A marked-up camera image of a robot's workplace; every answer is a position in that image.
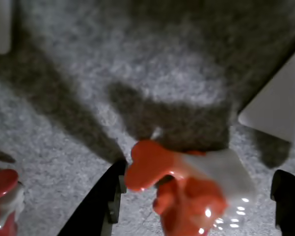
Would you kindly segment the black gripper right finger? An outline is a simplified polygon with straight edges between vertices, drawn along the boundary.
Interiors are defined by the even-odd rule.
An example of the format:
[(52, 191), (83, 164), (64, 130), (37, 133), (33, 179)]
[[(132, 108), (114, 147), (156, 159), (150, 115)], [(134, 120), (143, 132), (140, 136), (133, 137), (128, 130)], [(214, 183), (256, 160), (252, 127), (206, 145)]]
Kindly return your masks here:
[(275, 226), (283, 236), (295, 236), (295, 176), (275, 171), (270, 198), (276, 202)]

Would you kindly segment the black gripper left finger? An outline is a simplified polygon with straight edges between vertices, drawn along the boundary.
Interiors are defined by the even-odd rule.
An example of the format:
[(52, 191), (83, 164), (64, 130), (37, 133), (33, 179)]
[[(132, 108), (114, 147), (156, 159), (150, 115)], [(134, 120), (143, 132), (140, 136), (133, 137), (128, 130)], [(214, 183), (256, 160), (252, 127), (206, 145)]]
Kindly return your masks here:
[(79, 204), (60, 236), (110, 236), (118, 223), (121, 195), (127, 192), (126, 160), (115, 162)]

